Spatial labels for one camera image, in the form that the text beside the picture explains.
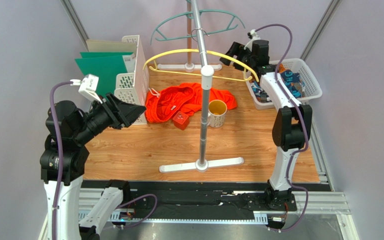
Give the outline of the orange shorts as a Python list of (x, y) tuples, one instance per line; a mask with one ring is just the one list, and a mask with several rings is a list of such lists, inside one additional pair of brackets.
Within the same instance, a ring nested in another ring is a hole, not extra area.
[(193, 116), (202, 110), (203, 89), (200, 83), (184, 82), (157, 91), (149, 88), (145, 100), (145, 117), (149, 123), (164, 123), (177, 112)]

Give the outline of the blue patterned shorts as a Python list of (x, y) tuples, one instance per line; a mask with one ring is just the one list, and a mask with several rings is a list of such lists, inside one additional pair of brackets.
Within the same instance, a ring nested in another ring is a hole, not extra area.
[[(301, 80), (300, 74), (298, 72), (292, 72), (289, 68), (284, 67), (282, 63), (280, 64), (278, 70), (282, 81), (286, 85), (287, 89), (291, 92), (291, 94), (295, 98), (305, 97), (305, 83)], [(271, 102), (269, 95), (255, 80), (250, 82), (250, 87), (258, 102)]]

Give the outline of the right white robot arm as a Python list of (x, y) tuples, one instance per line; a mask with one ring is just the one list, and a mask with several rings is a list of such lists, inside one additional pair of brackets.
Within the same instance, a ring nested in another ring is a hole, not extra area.
[(277, 147), (275, 166), (264, 191), (264, 204), (278, 210), (293, 199), (292, 174), (300, 152), (309, 146), (313, 110), (302, 105), (283, 81), (281, 64), (269, 64), (269, 42), (257, 39), (244, 45), (233, 42), (226, 55), (236, 58), (235, 69), (251, 68), (277, 110), (272, 139)]

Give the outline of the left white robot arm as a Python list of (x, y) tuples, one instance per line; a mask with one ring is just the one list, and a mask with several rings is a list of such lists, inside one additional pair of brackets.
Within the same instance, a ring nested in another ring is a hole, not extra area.
[(86, 147), (105, 129), (130, 127), (144, 112), (108, 93), (84, 112), (70, 100), (52, 103), (45, 122), (49, 131), (40, 157), (41, 179), (47, 196), (50, 240), (98, 240), (113, 211), (131, 198), (125, 180), (110, 180), (89, 214), (79, 219), (79, 198), (89, 157)]

